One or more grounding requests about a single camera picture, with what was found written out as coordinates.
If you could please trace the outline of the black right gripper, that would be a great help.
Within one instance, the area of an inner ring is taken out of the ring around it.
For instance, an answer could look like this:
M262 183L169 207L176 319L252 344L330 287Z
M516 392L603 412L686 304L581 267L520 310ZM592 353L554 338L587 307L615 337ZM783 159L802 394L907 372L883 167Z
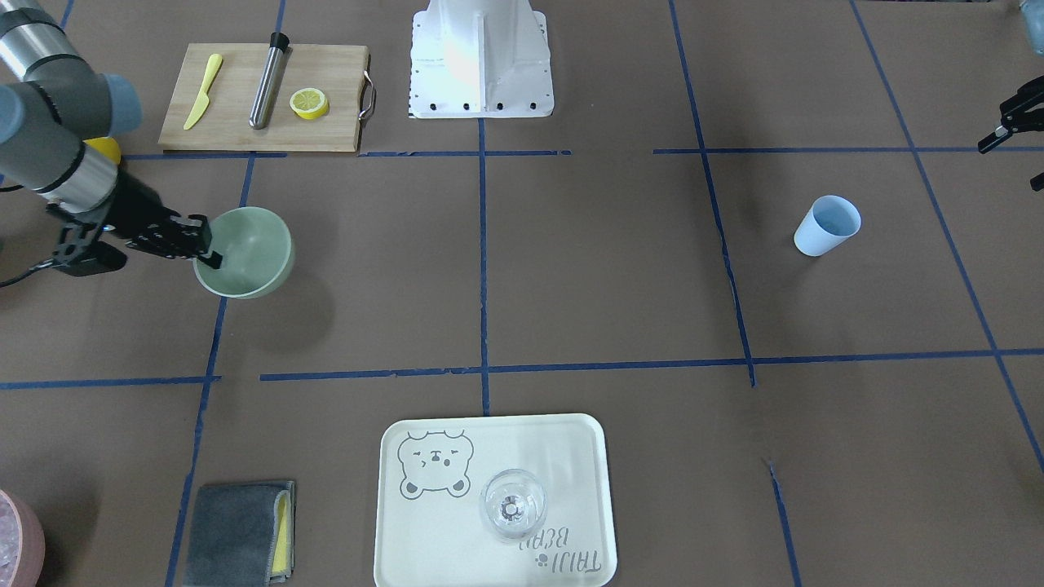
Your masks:
M109 193L105 224L127 246L163 258L192 258L196 264L220 271L223 255L211 249L208 217L183 216L161 203L159 193L118 168L116 183Z

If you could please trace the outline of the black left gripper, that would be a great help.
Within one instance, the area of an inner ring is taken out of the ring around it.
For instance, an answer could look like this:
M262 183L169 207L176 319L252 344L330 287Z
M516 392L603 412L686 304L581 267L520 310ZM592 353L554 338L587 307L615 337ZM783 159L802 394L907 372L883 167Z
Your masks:
M1043 78L1034 78L1015 91L1002 103L1002 124L978 141L978 152L991 152L1006 142L1011 136L1022 131L1043 130ZM1033 191L1044 189L1044 172L1030 179Z

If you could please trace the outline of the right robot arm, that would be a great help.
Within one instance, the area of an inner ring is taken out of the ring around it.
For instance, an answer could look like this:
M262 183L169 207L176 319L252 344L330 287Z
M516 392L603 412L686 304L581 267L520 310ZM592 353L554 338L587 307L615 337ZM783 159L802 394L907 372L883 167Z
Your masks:
M141 123L130 83L95 72L35 1L4 1L1 45L15 75L1 89L2 177L44 198L62 224L38 271L74 277L120 271L126 253L102 241L105 232L128 249L220 268L223 257L211 246L204 215L165 207L146 183L91 145Z

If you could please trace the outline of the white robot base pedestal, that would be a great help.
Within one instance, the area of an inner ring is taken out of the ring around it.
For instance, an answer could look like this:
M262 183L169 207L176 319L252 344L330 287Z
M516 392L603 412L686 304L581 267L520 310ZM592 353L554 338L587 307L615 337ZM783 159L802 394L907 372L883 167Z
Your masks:
M430 1L411 25L408 115L543 118L555 111L546 16L529 1Z

